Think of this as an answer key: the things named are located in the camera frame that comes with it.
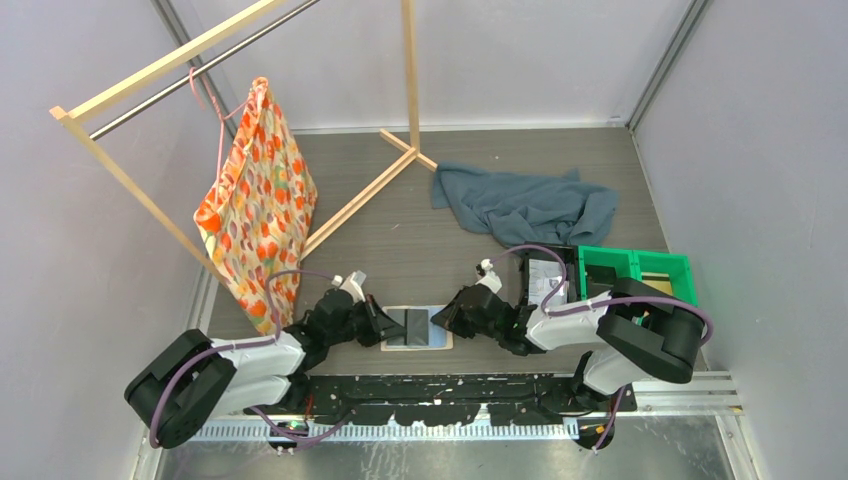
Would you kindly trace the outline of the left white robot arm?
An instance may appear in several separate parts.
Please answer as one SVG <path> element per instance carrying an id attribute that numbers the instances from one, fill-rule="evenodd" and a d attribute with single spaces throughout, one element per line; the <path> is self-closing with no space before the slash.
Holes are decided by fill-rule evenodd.
<path id="1" fill-rule="evenodd" d="M 336 276 L 332 288 L 301 320 L 241 340 L 211 339 L 199 329 L 179 335 L 130 381 L 124 399 L 147 426 L 154 448 L 172 449 L 210 420 L 249 407 L 298 412 L 307 398 L 295 380 L 323 362 L 331 347 L 356 341 L 364 347 L 403 337 L 406 328 L 363 290 L 366 276 Z"/>

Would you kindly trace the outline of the beige leather card holder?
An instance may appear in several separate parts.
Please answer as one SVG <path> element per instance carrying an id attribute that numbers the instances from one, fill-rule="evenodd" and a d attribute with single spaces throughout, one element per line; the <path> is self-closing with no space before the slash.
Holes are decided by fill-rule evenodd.
<path id="1" fill-rule="evenodd" d="M 427 347 L 409 347 L 406 344 L 400 347 L 388 347 L 386 340 L 382 341 L 380 348 L 383 352 L 413 352 L 413 351 L 442 351 L 453 348 L 453 334 L 444 328 L 440 328 L 430 322 L 430 318 L 443 308 L 442 305 L 430 306 L 390 306 L 385 308 L 411 308 L 426 309 L 429 312 L 429 345 Z"/>

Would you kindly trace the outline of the black VIP credit card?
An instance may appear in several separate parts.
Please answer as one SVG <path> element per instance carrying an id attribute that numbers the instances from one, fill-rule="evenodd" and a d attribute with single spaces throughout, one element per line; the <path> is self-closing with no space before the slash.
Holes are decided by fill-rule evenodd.
<path id="1" fill-rule="evenodd" d="M 400 347 L 406 344 L 407 328 L 405 308 L 387 308 L 386 313 L 396 327 L 392 327 L 391 336 L 386 340 L 388 347 Z"/>

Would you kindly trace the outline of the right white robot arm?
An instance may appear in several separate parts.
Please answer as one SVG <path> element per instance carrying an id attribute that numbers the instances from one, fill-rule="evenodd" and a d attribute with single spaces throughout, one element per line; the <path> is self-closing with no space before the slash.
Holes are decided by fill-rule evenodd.
<path id="1" fill-rule="evenodd" d="M 625 277 L 591 298 L 561 305 L 512 306 L 499 295 L 491 260 L 462 288 L 433 324 L 466 339 L 483 335 L 517 356 L 589 345 L 570 385 L 574 403 L 596 410 L 624 386 L 644 379 L 691 381 L 698 351 L 713 334 L 698 307 Z"/>

